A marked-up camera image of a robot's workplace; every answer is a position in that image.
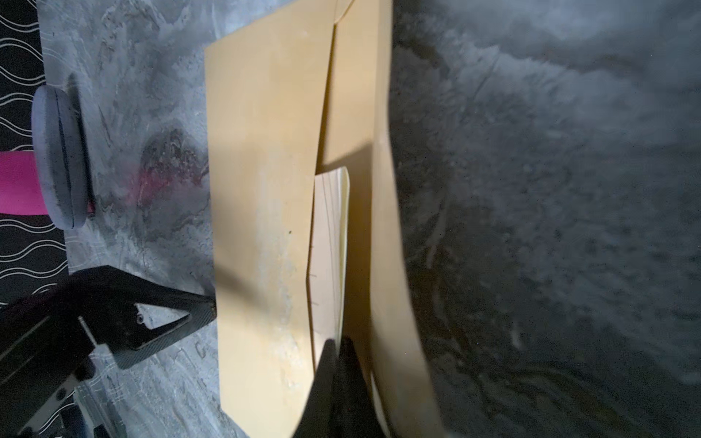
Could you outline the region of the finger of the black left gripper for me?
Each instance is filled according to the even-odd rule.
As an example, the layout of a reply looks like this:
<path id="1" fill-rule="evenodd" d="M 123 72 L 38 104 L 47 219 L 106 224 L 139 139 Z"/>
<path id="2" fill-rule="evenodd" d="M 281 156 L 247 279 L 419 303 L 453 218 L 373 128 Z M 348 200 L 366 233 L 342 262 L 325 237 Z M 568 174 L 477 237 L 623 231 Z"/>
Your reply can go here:
<path id="1" fill-rule="evenodd" d="M 212 297 L 168 288 L 112 266 L 70 275 L 80 317 L 98 345 L 126 370 L 217 317 Z"/>

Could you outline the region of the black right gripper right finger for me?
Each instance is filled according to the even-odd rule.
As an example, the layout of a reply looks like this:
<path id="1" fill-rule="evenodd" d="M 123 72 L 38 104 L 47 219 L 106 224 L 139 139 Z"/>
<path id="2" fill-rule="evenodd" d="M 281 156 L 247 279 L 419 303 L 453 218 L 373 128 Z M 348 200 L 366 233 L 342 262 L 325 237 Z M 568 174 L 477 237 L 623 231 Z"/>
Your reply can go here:
<path id="1" fill-rule="evenodd" d="M 385 437 L 352 340 L 341 339 L 333 382 L 333 436 Z"/>

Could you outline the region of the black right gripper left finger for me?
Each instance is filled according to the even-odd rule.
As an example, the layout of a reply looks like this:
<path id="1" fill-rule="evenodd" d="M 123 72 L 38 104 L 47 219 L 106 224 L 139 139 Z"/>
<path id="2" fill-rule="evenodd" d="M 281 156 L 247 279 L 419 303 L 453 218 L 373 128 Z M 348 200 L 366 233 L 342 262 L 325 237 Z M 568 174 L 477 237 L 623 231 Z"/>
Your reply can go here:
<path id="1" fill-rule="evenodd" d="M 334 339 L 323 345 L 321 360 L 294 438 L 341 437 L 338 390 L 340 357 Z"/>

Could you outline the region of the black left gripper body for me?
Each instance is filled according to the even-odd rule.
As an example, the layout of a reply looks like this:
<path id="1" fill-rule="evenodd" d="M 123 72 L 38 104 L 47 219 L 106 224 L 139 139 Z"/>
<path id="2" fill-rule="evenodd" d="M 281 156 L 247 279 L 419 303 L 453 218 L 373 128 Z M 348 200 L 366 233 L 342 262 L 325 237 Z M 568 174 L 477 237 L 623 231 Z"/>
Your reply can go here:
<path id="1" fill-rule="evenodd" d="M 80 322 L 93 291 L 65 285 L 1 311 L 1 435 L 27 437 L 32 418 L 85 366 L 95 342 Z"/>

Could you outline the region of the tan lined letter paper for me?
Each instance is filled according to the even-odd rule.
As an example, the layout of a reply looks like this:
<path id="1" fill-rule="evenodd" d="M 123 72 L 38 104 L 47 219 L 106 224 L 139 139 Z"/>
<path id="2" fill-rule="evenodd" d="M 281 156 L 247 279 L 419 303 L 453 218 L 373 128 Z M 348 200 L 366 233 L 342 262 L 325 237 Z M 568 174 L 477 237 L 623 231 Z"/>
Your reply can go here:
<path id="1" fill-rule="evenodd" d="M 319 174 L 314 180 L 308 290 L 315 366 L 319 366 L 327 339 L 341 342 L 350 187 L 345 167 Z"/>

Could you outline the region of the brown manila envelope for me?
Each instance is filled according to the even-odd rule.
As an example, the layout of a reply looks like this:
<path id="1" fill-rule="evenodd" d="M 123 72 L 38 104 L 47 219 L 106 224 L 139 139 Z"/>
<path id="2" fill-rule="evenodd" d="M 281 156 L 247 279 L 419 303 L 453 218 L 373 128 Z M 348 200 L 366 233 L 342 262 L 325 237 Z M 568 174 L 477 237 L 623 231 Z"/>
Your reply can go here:
<path id="1" fill-rule="evenodd" d="M 292 436 L 345 335 L 381 431 L 444 436 L 403 260 L 392 3 L 295 1 L 204 63 L 223 411 Z"/>

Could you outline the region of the magenta plastic goblet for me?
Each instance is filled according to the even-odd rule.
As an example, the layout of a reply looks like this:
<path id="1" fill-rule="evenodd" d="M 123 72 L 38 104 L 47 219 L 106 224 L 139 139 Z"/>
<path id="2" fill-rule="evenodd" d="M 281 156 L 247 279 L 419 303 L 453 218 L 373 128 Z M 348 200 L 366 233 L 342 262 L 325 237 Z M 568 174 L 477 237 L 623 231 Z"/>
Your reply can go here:
<path id="1" fill-rule="evenodd" d="M 79 213 L 93 215 L 94 204 L 89 200 L 89 178 L 84 160 L 70 162 L 66 175 L 69 183 L 76 184 L 87 197 L 85 207 L 76 207 Z M 1 153 L 1 213 L 4 215 L 50 215 L 45 202 L 35 155 L 32 151 L 2 151 Z"/>

